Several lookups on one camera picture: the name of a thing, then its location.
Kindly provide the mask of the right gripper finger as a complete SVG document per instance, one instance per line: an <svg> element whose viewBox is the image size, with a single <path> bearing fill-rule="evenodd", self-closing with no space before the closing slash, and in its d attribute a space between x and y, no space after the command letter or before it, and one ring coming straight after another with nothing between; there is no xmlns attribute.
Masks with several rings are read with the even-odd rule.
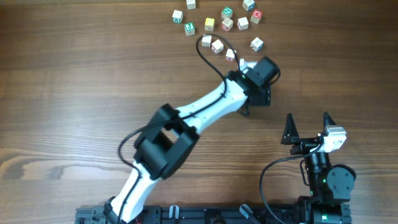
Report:
<svg viewBox="0 0 398 224"><path fill-rule="evenodd" d="M280 143L283 145L293 145L300 142L300 137L291 113L287 114L285 129Z"/></svg>
<svg viewBox="0 0 398 224"><path fill-rule="evenodd" d="M336 123L333 121L333 119L328 114L328 112L324 112L323 113L323 127L327 128L329 126L336 126Z"/></svg>

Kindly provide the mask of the red sided wooden block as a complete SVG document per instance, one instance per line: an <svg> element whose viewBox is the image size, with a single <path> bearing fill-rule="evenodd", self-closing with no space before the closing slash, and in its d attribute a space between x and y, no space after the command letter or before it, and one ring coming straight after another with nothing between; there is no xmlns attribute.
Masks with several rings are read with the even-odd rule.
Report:
<svg viewBox="0 0 398 224"><path fill-rule="evenodd" d="M223 45L223 43L220 41L220 39L217 39L216 41L214 41L214 42L211 44L211 49L212 49L212 51L213 51L215 54L218 54L218 53L220 53L220 52L223 51L224 45Z"/></svg>

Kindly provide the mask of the plain white wooden block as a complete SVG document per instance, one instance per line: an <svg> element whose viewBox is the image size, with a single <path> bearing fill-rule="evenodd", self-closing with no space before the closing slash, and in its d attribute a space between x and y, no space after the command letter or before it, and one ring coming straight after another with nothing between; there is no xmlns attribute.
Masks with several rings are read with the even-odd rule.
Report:
<svg viewBox="0 0 398 224"><path fill-rule="evenodd" d="M247 17L242 17L238 19L238 29L239 30L245 30L249 26L249 22Z"/></svg>

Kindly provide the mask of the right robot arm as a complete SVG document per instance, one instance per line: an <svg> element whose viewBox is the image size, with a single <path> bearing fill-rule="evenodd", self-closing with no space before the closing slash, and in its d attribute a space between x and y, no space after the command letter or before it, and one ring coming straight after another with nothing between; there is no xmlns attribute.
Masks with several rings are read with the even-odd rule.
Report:
<svg viewBox="0 0 398 224"><path fill-rule="evenodd" d="M331 164L329 154L346 141L346 130L330 115L323 114L323 131L314 138L300 138L292 114L287 115L283 145L291 145L290 154L302 156L300 171L311 196L300 196L293 208L295 223L352 222L348 202L356 180L355 171L344 164Z"/></svg>

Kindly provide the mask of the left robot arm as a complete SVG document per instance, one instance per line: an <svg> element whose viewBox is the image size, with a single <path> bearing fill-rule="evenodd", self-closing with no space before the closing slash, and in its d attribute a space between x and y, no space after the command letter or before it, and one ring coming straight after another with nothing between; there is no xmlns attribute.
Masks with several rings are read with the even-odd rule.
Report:
<svg viewBox="0 0 398 224"><path fill-rule="evenodd" d="M169 104L160 107L146 126L123 139L127 142L137 136L136 153L121 192L104 205L106 221L133 222L156 184L180 168L206 128L242 106L269 105L272 81L279 77L279 67L268 57L258 62L242 61L199 100L179 108Z"/></svg>

